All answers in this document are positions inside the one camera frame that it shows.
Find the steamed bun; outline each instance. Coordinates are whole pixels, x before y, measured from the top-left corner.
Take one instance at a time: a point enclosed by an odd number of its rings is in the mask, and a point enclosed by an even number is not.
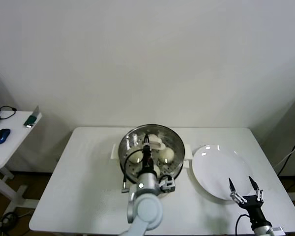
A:
[[[173,161],[174,155],[174,151],[171,148],[166,147],[164,150],[159,151],[158,159],[164,164],[169,164]]]
[[[140,149],[139,147],[134,147],[131,149],[131,153]],[[132,154],[132,156],[129,157],[129,161],[133,164],[139,163],[142,161],[143,153],[141,151],[136,152],[135,154]]]
[[[154,164],[154,171],[156,172],[157,178],[159,178],[161,176],[161,170],[155,164]]]

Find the black cable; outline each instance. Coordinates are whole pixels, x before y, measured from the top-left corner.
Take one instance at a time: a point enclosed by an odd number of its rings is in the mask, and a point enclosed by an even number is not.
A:
[[[287,189],[286,189],[286,191],[289,191],[292,187],[294,187],[295,186],[295,183],[293,183],[290,187],[288,187]]]
[[[4,118],[0,117],[0,120],[2,120],[2,119],[9,119],[10,117],[14,116],[15,113],[17,112],[17,109],[16,109],[16,108],[14,108],[14,107],[10,107],[10,106],[2,106],[2,107],[0,107],[0,110],[1,110],[3,107],[9,107],[9,108],[11,108],[11,110],[14,111],[14,113],[13,113],[12,115],[8,116],[8,117],[4,117]]]
[[[136,152],[142,151],[143,149],[138,149],[135,150],[134,152],[130,153],[130,155],[127,156],[126,160],[124,161],[124,165],[123,165],[123,182],[125,183],[127,181],[127,173],[126,173],[126,164],[127,161],[129,160],[130,156],[132,156],[133,154],[135,154]]]
[[[287,159],[286,159],[286,161],[285,161],[283,167],[281,168],[281,170],[279,171],[279,173],[277,174],[277,176],[279,176],[279,175],[281,174],[281,172],[283,171],[284,167],[286,166],[286,164],[287,164],[287,162],[289,161],[289,159],[290,159],[290,157],[291,157],[292,154],[293,154],[293,153],[291,153],[291,154],[287,157]]]
[[[247,216],[248,218],[250,218],[249,215],[246,215],[246,214],[243,214],[243,215],[240,215],[236,221],[236,225],[235,225],[235,236],[237,236],[237,226],[238,226],[238,223],[239,223],[239,220],[243,217],[243,216]]]
[[[13,229],[15,227],[17,221],[20,218],[23,218],[25,216],[32,216],[32,214],[28,214],[28,215],[26,214],[26,215],[23,215],[21,217],[18,217],[18,215],[15,214],[14,212],[8,212],[7,214],[3,215],[0,218],[0,233],[3,233],[6,236],[10,236],[7,231]],[[21,234],[19,236],[24,236],[29,231],[30,231],[30,229],[28,229],[26,232],[24,232],[23,234]]]

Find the mouse cable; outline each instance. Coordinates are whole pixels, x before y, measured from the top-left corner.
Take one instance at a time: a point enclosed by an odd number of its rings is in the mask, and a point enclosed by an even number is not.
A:
[[[2,107],[0,107],[0,110],[1,110],[3,107],[11,108],[11,110],[14,111],[14,113],[13,113],[12,115],[8,116],[8,117],[4,117],[4,118],[0,117],[0,120],[2,120],[2,119],[9,119],[10,117],[14,116],[15,113],[17,112],[17,109],[16,109],[16,108],[14,108],[14,107],[10,107],[10,106],[2,106]]]

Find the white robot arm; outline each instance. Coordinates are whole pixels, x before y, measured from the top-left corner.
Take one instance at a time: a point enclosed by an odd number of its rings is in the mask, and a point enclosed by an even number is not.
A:
[[[165,178],[162,177],[161,182],[157,181],[148,135],[145,136],[142,153],[142,170],[139,172],[138,182],[127,189],[125,178],[123,181],[122,192],[129,192],[127,218],[132,224],[121,236],[143,236],[146,230],[158,227],[163,219],[163,207],[157,196],[161,192],[175,190],[175,182],[171,176],[163,176]]]

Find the white cable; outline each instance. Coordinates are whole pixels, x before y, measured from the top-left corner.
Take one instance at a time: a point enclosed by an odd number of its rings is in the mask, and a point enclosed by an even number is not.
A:
[[[29,215],[30,213],[34,212],[35,210],[30,210],[28,213],[25,213],[23,215],[20,215],[19,218],[23,217],[23,216],[26,216],[26,215]]]
[[[277,163],[273,168],[278,167],[283,161],[285,161],[286,158],[289,157],[289,155],[291,155],[293,152],[295,152],[295,148],[293,151],[291,151],[289,154],[287,154],[279,163]]]

